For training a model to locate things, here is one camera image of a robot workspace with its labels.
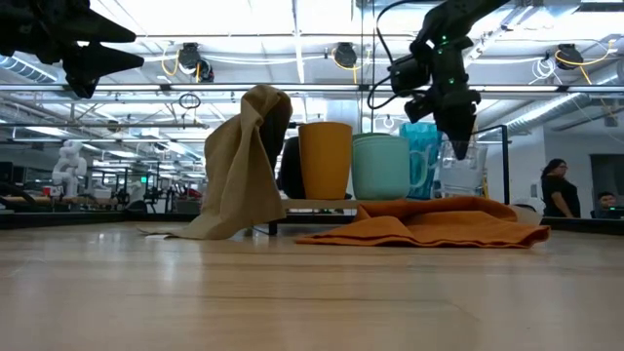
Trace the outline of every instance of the beige cloth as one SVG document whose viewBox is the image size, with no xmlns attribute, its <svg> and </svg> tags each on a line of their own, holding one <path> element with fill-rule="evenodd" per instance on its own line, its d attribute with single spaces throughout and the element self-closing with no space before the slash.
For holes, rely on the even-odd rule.
<svg viewBox="0 0 624 351">
<path fill-rule="evenodd" d="M 173 235 L 228 239 L 241 229 L 286 216 L 259 126 L 270 118 L 285 132 L 292 114 L 291 99 L 275 88 L 256 86 L 243 96 L 241 113 L 206 140 L 208 199 L 202 213 Z"/>
</svg>

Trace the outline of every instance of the white robot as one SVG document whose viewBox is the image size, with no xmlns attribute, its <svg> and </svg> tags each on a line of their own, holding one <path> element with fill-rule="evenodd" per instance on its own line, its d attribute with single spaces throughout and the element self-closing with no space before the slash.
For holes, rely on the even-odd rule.
<svg viewBox="0 0 624 351">
<path fill-rule="evenodd" d="M 82 142 L 66 141 L 58 151 L 60 158 L 52 171 L 54 185 L 65 184 L 65 197 L 78 195 L 78 176 L 87 174 L 87 161 L 80 157 Z"/>
</svg>

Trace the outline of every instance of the ceiling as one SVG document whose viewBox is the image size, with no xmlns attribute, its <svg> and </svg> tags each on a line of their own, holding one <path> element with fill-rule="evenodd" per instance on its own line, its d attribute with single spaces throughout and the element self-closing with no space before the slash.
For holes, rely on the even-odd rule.
<svg viewBox="0 0 624 351">
<path fill-rule="evenodd" d="M 348 0 L 92 0 L 92 9 L 101 15 L 129 28 L 137 35 L 132 44 L 108 45 L 126 52 L 145 57 L 142 68 L 115 73 L 100 80 L 101 84 L 195 84 L 192 75 L 180 69 L 175 75 L 168 75 L 168 70 L 176 66 L 176 51 L 182 43 L 197 42 L 204 58 L 214 69 L 215 84 L 372 84 L 387 75 L 388 57 L 379 45 L 379 39 L 372 36 L 374 19 L 382 5 L 389 1 L 379 0 L 377 6 L 372 1 L 361 10 L 356 3 Z M 388 46 L 394 58 L 407 55 L 414 35 L 420 29 L 425 14 L 439 2 L 428 1 L 423 4 L 406 5 L 386 13 L 379 22 Z M 500 27 L 515 7 L 507 5 L 477 22 L 469 36 L 478 42 Z M 473 85 L 533 85 L 558 84 L 553 80 L 537 80 L 534 75 L 537 61 L 519 60 L 543 58 L 546 52 L 551 54 L 561 43 L 573 43 L 586 61 L 599 59 L 611 42 L 611 51 L 604 60 L 587 67 L 591 76 L 621 58 L 624 53 L 624 40 L 621 39 L 624 20 L 622 12 L 576 12 L 573 14 L 554 15 L 549 9 L 535 12 L 522 23 L 510 26 L 510 30 L 496 36 L 488 42 L 482 55 L 467 67 L 470 83 Z M 354 76 L 352 71 L 338 67 L 332 60 L 332 49 L 338 42 L 353 43 L 359 60 L 359 69 Z M 49 66 L 39 63 L 35 57 L 17 54 L 41 70 L 58 77 L 58 83 L 64 82 L 64 73 L 59 65 Z M 565 84 L 584 84 L 578 69 L 555 73 Z M 23 77 L 0 69 L 0 84 L 32 84 Z M 33 92 L 11 93 L 30 107 L 38 107 L 45 113 L 36 113 L 21 109 L 14 114 L 0 117 L 7 122 L 20 121 L 20 113 L 28 111 L 29 116 L 40 119 L 42 123 L 72 121 L 72 123 L 97 124 L 116 120 L 123 124 L 169 124 L 161 127 L 158 137 L 174 139 L 202 139 L 217 128 L 224 120 L 236 115 L 242 92 L 205 92 L 197 93 L 201 105 L 196 110 L 185 111 L 176 102 L 181 93 L 133 94 L 115 92 L 97 93 L 94 99 L 82 100 L 74 104 L 71 112 L 70 100 L 59 94 Z M 315 120 L 345 120 L 357 129 L 369 132 L 394 132 L 395 126 L 407 121 L 404 113 L 405 99 L 397 98 L 386 107 L 374 111 L 361 103 L 361 95 L 354 92 L 317 92 L 292 93 L 294 122 L 305 123 Z M 16 109 L 18 102 L 6 100 L 7 108 Z M 330 115 L 335 111 L 336 103 L 350 101 L 353 109 L 341 115 Z M 496 121 L 513 110 L 530 102 L 526 97 L 485 99 L 478 110 L 479 127 L 495 124 Z M 371 126 L 371 117 L 375 120 Z M 579 113 L 562 116 L 549 122 L 550 128 L 569 123 L 578 118 L 585 118 Z M 200 124 L 203 128 L 186 128 L 188 124 Z M 171 124 L 184 123 L 184 128 L 172 128 Z M 601 133 L 604 123 L 596 121 L 559 133 Z M 111 133 L 103 128 L 79 128 L 69 130 L 80 137 L 131 138 L 129 130 Z M 50 137 L 34 131 L 18 131 L 21 136 Z M 296 129 L 289 130 L 289 136 L 296 135 Z M 181 143 L 187 151 L 200 156 L 203 144 Z M 152 155 L 152 145 L 137 147 L 133 143 L 122 149 L 134 148 L 137 154 Z M 188 154 L 179 152 L 185 160 Z"/>
</svg>

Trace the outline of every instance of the table surface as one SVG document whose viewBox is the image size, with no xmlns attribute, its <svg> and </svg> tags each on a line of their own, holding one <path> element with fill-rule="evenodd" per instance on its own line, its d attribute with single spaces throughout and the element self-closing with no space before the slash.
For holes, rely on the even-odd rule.
<svg viewBox="0 0 624 351">
<path fill-rule="evenodd" d="M 3 350 L 565 350 L 624 341 L 624 240 L 531 250 L 219 242 L 110 223 L 0 231 Z"/>
</svg>

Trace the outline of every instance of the ventilation duct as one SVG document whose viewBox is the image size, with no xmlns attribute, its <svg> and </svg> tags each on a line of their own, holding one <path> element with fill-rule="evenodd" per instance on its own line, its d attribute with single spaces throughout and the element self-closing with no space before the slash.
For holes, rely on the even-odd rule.
<svg viewBox="0 0 624 351">
<path fill-rule="evenodd" d="M 624 83 L 624 59 L 592 74 L 596 85 L 621 85 Z M 517 135 L 543 125 L 556 118 L 584 108 L 592 103 L 588 94 L 573 93 L 550 100 L 536 101 L 522 107 L 495 124 L 505 124 L 510 135 Z"/>
<path fill-rule="evenodd" d="M 14 57 L 0 55 L 0 67 L 19 74 L 20 76 L 42 84 L 55 83 L 57 77 L 47 73 L 32 64 Z"/>
</svg>

